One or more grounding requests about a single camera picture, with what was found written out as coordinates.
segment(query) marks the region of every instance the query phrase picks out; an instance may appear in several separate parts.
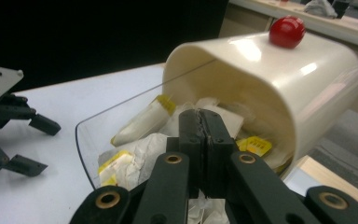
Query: red knob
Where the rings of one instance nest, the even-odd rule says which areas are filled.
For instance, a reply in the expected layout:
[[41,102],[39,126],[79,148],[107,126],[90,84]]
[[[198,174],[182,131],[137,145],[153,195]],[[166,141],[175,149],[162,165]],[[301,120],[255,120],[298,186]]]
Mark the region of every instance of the red knob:
[[269,41],[277,46],[293,49],[305,34],[304,22],[294,16],[286,16],[275,21],[269,30]]

